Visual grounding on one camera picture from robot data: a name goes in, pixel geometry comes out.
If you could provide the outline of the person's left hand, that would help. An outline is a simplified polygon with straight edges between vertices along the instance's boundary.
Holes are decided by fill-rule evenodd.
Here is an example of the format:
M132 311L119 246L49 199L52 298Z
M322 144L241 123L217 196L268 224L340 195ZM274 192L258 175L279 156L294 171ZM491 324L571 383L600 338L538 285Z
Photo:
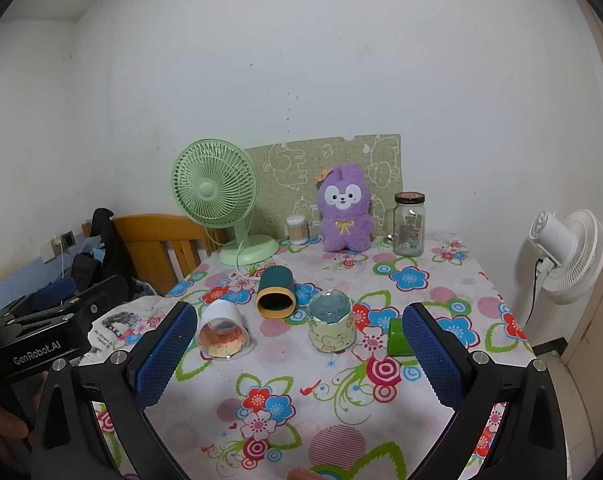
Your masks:
M25 472L26 468L11 451L8 441L23 441L27 437L27 425L0 406L0 458L6 466L19 472Z

